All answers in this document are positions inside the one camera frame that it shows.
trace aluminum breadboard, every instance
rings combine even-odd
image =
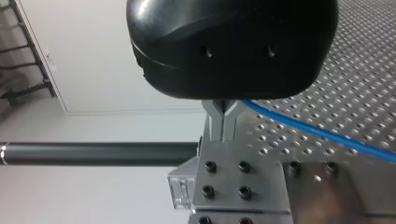
[[[272,111],[388,150],[396,149],[396,1],[344,0],[317,81],[288,99],[261,101]],[[238,122],[241,146],[281,161],[378,161],[251,111]]]

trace black plastic housing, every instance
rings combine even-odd
[[[127,21],[148,83],[187,99],[276,99],[318,76],[336,0],[129,0]]]

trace perforated metal plate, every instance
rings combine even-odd
[[[396,1],[341,0],[339,3],[338,32],[315,84],[299,95],[261,104],[331,132],[394,150]],[[390,223],[394,223],[396,164],[301,132],[251,110],[238,118],[232,142],[208,141],[207,126],[196,179],[199,187],[195,189],[192,202],[196,208],[285,212],[289,207],[283,203],[271,206],[271,195],[280,193],[282,202],[288,198],[283,197],[285,183],[279,179],[276,186],[265,184],[263,178],[276,179],[267,175],[271,169],[279,171],[268,165],[289,161],[337,161],[348,169],[366,215],[391,217]],[[204,167],[208,160],[219,164],[217,175],[206,172]],[[241,174],[237,170],[239,161],[248,161],[255,172]],[[258,183],[262,183],[259,195],[264,197],[243,202],[235,196],[238,186],[255,188]],[[216,187],[220,201],[203,200],[200,188],[205,185]],[[233,201],[230,203],[230,199],[222,200],[221,197],[231,197]]]
[[[261,104],[388,150],[396,149],[396,1],[343,0],[332,48],[314,85]],[[377,161],[352,148],[244,113],[237,135],[258,155],[300,161]]]

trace hex socket screw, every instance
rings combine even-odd
[[[215,198],[215,190],[210,185],[204,186],[202,188],[202,193],[204,194],[204,197],[206,197],[207,199]]]
[[[239,224],[253,224],[253,221],[248,217],[242,217]]]
[[[289,163],[288,166],[288,175],[290,177],[294,177],[297,176],[301,171],[301,167],[300,167],[300,163],[297,161],[292,161],[291,163]]]
[[[338,172],[338,164],[335,162],[328,162],[326,165],[326,174],[327,175],[337,175]]]
[[[247,161],[239,162],[239,170],[245,174],[250,172],[250,164]]]
[[[241,187],[239,189],[239,196],[243,200],[249,200],[251,198],[251,189],[249,187]]]
[[[205,168],[211,174],[214,174],[218,170],[216,163],[213,161],[207,161],[205,163]]]
[[[199,224],[212,224],[210,217],[200,217],[198,220]]]

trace blue pneumatic hose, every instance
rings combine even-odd
[[[351,147],[354,148],[360,152],[367,153],[369,155],[377,156],[378,158],[381,158],[386,161],[391,161],[391,162],[396,162],[396,153],[393,153],[391,151],[387,151],[385,149],[381,149],[378,147],[373,147],[366,145],[362,142],[358,142],[355,140],[348,139],[342,135],[335,134],[335,133],[330,133],[328,131],[322,130],[320,128],[311,126],[306,123],[302,123],[298,120],[295,119],[290,119],[288,117],[285,117],[283,115],[277,114],[275,112],[272,112],[268,109],[265,109],[255,103],[253,103],[250,100],[243,100],[242,101],[247,107],[253,109],[257,113],[260,113],[270,119],[277,120],[279,122],[285,123],[289,126],[292,126],[294,128],[298,128],[304,132],[307,133],[312,133],[314,135],[324,137],[326,139],[329,139],[331,141],[334,141],[335,143],[342,144],[345,147]]]

